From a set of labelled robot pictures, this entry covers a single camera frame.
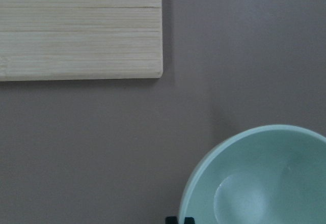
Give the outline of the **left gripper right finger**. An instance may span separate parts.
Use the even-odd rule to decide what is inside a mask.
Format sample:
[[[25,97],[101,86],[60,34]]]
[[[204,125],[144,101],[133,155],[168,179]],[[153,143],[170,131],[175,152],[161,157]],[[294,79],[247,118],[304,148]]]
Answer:
[[[195,224],[195,219],[193,217],[186,217],[184,219],[184,224]]]

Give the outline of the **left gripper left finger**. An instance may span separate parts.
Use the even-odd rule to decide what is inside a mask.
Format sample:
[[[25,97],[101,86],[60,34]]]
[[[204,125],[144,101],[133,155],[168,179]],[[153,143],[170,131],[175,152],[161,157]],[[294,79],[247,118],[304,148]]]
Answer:
[[[177,224],[176,216],[168,216],[165,218],[165,224]]]

